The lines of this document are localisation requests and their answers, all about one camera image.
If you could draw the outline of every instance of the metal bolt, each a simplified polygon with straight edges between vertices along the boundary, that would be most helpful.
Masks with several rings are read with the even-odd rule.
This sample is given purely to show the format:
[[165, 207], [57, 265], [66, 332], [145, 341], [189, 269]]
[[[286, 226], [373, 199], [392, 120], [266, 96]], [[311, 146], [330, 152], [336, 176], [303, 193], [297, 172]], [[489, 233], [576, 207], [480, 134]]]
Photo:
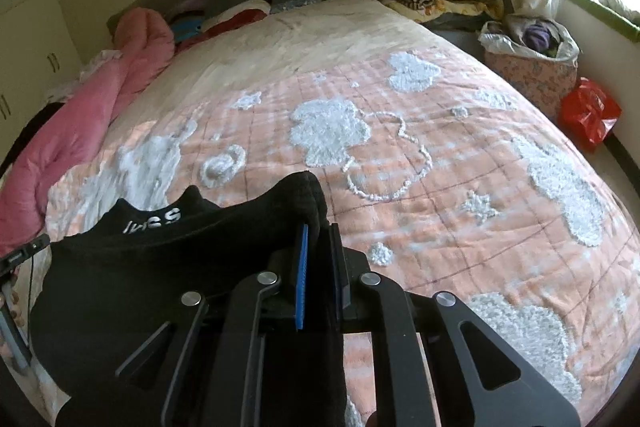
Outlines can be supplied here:
[[456, 296], [449, 292], [442, 292], [436, 295], [436, 301], [441, 306], [450, 307], [456, 303]]
[[366, 272], [360, 276], [360, 282], [367, 286], [376, 286], [380, 284], [380, 275], [373, 272]]
[[278, 276], [274, 274], [274, 272], [258, 273], [258, 282], [260, 284], [264, 284], [265, 286], [274, 284], [277, 280], [278, 280]]
[[197, 306], [200, 304], [202, 300], [202, 295], [198, 292], [187, 292], [183, 293], [182, 297], [180, 297], [180, 302], [185, 306]]

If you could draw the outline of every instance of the pink comforter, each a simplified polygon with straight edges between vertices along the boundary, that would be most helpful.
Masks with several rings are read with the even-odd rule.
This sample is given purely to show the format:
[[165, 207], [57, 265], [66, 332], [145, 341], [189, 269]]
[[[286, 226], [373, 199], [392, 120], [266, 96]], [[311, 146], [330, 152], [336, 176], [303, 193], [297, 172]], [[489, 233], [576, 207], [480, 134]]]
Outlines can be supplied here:
[[114, 44], [122, 57], [100, 67], [16, 160], [0, 192], [0, 257], [42, 230], [51, 186], [94, 158], [110, 122], [174, 56], [174, 35], [153, 10], [125, 14]]

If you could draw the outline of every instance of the floor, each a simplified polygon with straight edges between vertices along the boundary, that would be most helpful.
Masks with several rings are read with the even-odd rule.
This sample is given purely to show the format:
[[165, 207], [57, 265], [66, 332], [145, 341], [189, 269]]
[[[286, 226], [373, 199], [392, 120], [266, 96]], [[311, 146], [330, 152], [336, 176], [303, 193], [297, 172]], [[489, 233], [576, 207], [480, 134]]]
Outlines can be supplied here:
[[620, 198], [626, 209], [633, 216], [636, 225], [640, 225], [640, 196], [626, 177], [618, 162], [609, 150], [602, 145], [594, 154], [584, 154], [593, 169], [609, 185], [609, 188]]

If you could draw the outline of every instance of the floral laundry basket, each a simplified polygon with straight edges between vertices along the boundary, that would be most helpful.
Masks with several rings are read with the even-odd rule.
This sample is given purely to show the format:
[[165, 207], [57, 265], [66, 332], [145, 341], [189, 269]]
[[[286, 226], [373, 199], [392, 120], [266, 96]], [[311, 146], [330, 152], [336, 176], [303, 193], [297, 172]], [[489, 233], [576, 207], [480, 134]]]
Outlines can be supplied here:
[[484, 63], [503, 77], [551, 121], [556, 121], [561, 100], [575, 87], [580, 49], [569, 32], [557, 23], [563, 42], [558, 58], [549, 58], [516, 44], [507, 35], [482, 29]]

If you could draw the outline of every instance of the black baseboard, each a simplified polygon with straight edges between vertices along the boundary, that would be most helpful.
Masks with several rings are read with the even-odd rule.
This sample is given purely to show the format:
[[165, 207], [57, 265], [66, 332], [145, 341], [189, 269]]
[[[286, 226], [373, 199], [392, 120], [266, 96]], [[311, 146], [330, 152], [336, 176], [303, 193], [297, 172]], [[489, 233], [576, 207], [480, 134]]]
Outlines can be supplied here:
[[631, 158], [625, 146], [620, 143], [620, 140], [613, 133], [606, 137], [604, 145], [607, 146], [613, 158], [618, 162], [618, 165], [620, 165], [620, 168], [622, 168], [626, 177], [634, 186], [638, 197], [640, 197], [640, 167], [638, 167], [638, 164]]

